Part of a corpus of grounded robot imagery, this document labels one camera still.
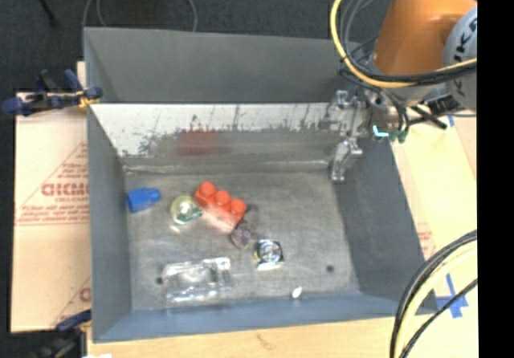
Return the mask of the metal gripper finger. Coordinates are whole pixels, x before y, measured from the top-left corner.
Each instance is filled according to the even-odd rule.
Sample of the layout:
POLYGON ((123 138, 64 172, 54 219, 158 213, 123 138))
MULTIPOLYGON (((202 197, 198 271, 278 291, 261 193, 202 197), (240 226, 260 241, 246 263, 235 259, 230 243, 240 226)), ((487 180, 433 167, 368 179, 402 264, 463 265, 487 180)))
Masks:
POLYGON ((352 136, 359 110, 359 99, 347 90, 336 90, 320 120, 322 129, 352 136))
POLYGON ((346 182, 346 173, 364 156, 358 141, 345 138, 340 142, 332 156, 329 166, 329 176, 334 184, 346 182))

